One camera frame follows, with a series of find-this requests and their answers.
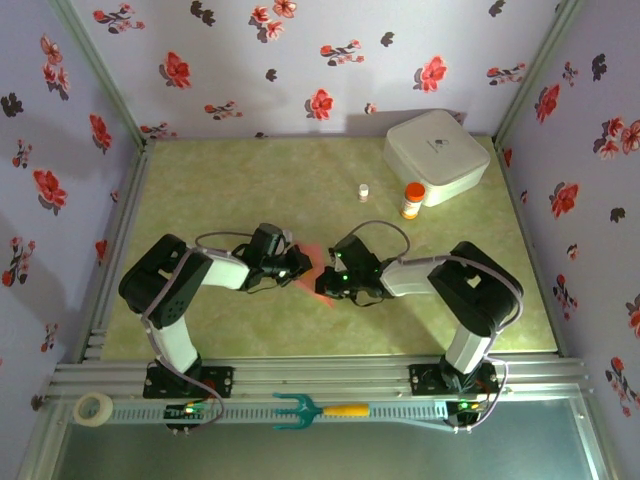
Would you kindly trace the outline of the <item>long aluminium frame rail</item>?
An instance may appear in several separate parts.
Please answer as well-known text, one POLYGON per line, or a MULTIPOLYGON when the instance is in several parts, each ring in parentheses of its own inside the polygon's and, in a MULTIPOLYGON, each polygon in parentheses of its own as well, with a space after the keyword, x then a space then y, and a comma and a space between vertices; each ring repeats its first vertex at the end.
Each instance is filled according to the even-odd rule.
MULTIPOLYGON (((274 392, 340 402, 407 399, 413 382, 409 367, 436 361, 434 356, 329 356, 231 358, 203 364, 233 369, 230 399, 235 402, 266 401, 274 392)), ((502 355, 494 362, 508 364, 508 401, 564 398, 592 390, 586 366, 578 359, 534 353, 502 355)), ((144 362, 60 364, 46 396, 71 400, 93 391, 118 400, 139 399, 145 377, 144 362)))

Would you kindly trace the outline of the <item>aluminium corner post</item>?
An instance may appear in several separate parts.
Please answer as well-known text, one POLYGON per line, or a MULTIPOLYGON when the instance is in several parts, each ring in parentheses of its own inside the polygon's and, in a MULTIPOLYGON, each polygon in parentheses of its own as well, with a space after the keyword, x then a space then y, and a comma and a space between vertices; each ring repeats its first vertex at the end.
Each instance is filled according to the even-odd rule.
POLYGON ((561 0, 558 3, 553 22, 528 67, 521 86, 501 120, 496 134, 492 137, 496 147, 503 147, 513 134, 519 117, 525 111, 526 101, 533 95, 534 87, 545 75, 549 64, 554 59, 557 50, 563 45, 572 24, 586 3, 587 0, 561 0))
POLYGON ((106 63, 102 59, 102 56, 71 4, 71 1, 46 0, 46 2, 53 9, 64 29, 82 52, 87 66, 96 76, 103 93, 106 94, 111 101, 137 149, 143 151, 146 148, 147 141, 143 138, 143 135, 136 126, 134 118, 125 103, 124 96, 118 89, 106 63))

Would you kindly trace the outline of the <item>white tape roll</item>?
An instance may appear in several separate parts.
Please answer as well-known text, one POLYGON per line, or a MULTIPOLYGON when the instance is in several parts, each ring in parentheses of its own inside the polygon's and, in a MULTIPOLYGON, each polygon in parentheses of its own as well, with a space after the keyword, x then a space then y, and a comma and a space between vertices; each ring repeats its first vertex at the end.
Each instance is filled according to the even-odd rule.
POLYGON ((113 400, 99 392, 81 396, 74 405, 74 421, 81 426, 96 428, 104 425, 112 416, 113 400))

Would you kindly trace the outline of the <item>grey metal panel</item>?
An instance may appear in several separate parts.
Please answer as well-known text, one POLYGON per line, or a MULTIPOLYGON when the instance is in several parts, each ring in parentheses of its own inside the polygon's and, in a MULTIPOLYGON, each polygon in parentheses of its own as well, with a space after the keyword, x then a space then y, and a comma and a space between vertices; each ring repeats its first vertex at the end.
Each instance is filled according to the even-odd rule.
POLYGON ((471 432, 392 422, 72 424, 35 433, 16 480, 633 480, 579 399, 505 402, 471 432))

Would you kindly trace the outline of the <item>aluminium side rail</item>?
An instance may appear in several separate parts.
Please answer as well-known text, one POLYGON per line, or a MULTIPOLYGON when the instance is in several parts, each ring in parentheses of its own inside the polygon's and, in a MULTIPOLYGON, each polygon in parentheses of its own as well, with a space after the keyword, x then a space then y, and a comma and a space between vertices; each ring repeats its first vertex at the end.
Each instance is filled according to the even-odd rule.
POLYGON ((106 256, 102 266, 98 268, 96 284, 89 291, 88 310, 84 314, 79 338, 71 354, 72 363, 101 360, 101 350, 118 297, 126 252, 155 146, 155 140, 143 141, 142 148, 130 165, 124 186, 120 189, 115 217, 107 230, 106 256))

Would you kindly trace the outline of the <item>white square lidded box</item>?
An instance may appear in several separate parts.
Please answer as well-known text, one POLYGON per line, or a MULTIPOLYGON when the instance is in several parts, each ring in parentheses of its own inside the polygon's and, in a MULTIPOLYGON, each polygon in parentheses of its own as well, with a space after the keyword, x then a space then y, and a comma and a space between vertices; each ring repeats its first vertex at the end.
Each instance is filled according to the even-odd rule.
POLYGON ((425 187, 423 205, 437 206, 481 180, 491 155, 445 110, 390 128, 383 158, 402 184, 425 187))

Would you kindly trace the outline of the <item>orange-capped pill bottle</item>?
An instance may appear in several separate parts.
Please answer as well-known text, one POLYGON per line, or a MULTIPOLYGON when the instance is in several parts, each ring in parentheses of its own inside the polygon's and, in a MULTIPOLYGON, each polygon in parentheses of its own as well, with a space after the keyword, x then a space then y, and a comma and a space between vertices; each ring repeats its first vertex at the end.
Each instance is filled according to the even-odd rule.
POLYGON ((425 186, 419 182, 411 182, 404 190, 404 200, 401 207, 401 216, 407 220, 418 216, 424 197, 426 195, 425 186))

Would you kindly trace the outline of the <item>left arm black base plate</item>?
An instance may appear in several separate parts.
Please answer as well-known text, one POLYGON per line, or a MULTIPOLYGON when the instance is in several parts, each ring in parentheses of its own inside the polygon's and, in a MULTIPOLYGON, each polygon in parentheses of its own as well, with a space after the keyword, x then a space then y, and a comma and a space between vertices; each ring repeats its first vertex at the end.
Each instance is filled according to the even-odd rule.
MULTIPOLYGON (((214 389, 222 398, 231 395, 234 369, 230 366, 196 365, 186 375, 214 389)), ((159 364, 146 370, 142 396, 145 399, 207 398, 210 393, 187 382, 159 364)))

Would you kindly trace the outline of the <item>pink cloth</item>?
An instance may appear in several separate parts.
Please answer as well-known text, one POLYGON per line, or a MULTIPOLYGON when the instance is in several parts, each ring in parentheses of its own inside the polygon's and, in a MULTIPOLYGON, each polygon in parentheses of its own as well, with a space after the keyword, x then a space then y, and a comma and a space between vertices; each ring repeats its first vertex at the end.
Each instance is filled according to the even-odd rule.
POLYGON ((332 308, 334 306, 333 300, 315 291, 316 280, 324 272, 325 268, 323 247, 319 244, 299 244, 299 249, 310 259, 311 269, 298 278, 294 284, 315 300, 332 308))

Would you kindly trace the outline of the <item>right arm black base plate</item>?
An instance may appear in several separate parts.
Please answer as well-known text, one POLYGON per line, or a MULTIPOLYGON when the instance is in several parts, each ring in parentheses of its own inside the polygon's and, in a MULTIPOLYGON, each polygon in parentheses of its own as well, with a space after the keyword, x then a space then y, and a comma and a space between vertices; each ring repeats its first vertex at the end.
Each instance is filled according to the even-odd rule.
POLYGON ((490 363, 482 363, 468 374, 445 364, 413 364, 408 371, 413 396, 494 394, 500 387, 490 363))

